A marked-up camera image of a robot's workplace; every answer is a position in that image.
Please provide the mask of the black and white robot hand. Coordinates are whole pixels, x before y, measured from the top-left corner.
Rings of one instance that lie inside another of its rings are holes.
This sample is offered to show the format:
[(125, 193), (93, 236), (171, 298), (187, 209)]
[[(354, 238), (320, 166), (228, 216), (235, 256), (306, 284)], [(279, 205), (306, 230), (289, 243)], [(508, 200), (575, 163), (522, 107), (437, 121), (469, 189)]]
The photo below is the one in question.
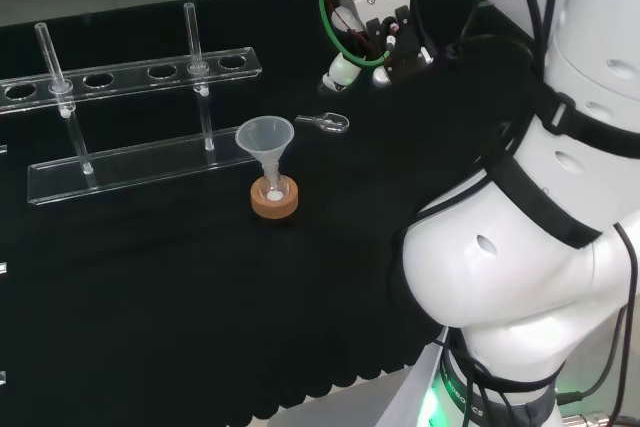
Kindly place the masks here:
[(321, 81), (331, 92), (347, 90), (362, 73), (371, 75), (374, 86), (385, 87), (427, 69), (434, 61), (432, 50), (418, 38), (407, 6), (365, 25), (339, 6), (331, 13), (331, 26), (342, 45)]

